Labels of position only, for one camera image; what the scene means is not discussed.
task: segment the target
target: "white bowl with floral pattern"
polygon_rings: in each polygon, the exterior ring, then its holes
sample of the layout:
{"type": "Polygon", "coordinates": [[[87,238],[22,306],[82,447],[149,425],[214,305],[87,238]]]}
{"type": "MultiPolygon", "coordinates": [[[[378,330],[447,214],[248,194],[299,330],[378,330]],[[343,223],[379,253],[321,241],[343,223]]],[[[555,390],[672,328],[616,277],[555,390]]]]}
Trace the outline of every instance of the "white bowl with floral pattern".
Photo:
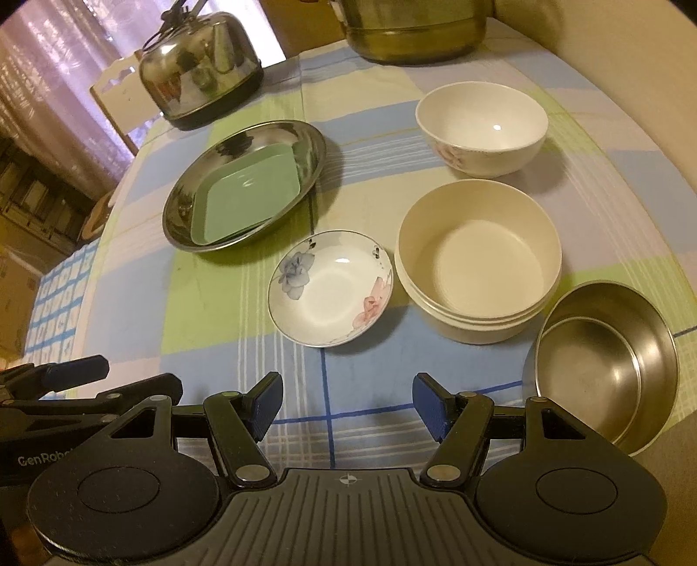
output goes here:
{"type": "Polygon", "coordinates": [[[549,119],[530,96],[491,82],[446,84],[426,94],[416,121],[449,166],[493,178],[528,164],[544,143],[549,119]]]}
{"type": "Polygon", "coordinates": [[[347,230],[314,234],[276,267],[268,311],[290,340],[339,346],[368,330],[392,295],[392,263],[377,242],[347,230]]]}

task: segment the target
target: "cardboard box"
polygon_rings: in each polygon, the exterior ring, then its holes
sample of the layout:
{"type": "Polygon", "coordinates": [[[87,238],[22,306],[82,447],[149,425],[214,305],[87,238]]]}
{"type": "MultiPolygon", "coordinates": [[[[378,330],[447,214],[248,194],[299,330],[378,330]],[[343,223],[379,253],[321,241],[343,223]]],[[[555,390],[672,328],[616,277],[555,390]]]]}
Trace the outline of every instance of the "cardboard box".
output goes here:
{"type": "Polygon", "coordinates": [[[0,358],[20,358],[29,331],[39,276],[0,247],[0,358]]]}

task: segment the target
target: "gray flower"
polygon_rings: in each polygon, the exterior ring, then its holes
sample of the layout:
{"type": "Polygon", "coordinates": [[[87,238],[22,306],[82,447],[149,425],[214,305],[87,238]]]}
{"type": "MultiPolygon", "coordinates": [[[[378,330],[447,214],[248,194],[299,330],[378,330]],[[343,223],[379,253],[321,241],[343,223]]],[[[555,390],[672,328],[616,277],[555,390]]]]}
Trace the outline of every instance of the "gray flower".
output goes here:
{"type": "Polygon", "coordinates": [[[309,283],[309,269],[314,263],[313,254],[296,252],[293,257],[284,257],[279,269],[281,276],[278,282],[290,299],[298,300],[302,296],[305,285],[309,283]]]}

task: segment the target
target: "ribbed black surface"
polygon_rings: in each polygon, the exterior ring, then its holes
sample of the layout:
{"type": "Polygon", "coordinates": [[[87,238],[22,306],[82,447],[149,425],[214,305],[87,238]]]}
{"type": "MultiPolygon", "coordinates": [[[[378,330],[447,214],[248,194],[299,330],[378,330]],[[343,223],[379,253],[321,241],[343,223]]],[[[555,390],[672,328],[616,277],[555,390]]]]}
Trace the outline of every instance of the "ribbed black surface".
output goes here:
{"type": "Polygon", "coordinates": [[[272,489],[234,496],[187,548],[147,564],[542,566],[491,538],[462,497],[419,487],[407,470],[289,470],[272,489]]]}

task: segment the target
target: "green rectangular plate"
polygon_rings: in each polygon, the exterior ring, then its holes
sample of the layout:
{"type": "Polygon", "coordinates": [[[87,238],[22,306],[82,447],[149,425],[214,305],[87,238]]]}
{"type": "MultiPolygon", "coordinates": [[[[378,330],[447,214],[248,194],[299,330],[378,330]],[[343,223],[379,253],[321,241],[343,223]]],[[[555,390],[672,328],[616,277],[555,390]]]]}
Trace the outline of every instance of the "green rectangular plate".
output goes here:
{"type": "Polygon", "coordinates": [[[293,149],[273,144],[216,169],[194,200],[191,239],[217,242],[259,226],[300,194],[293,149]]]}

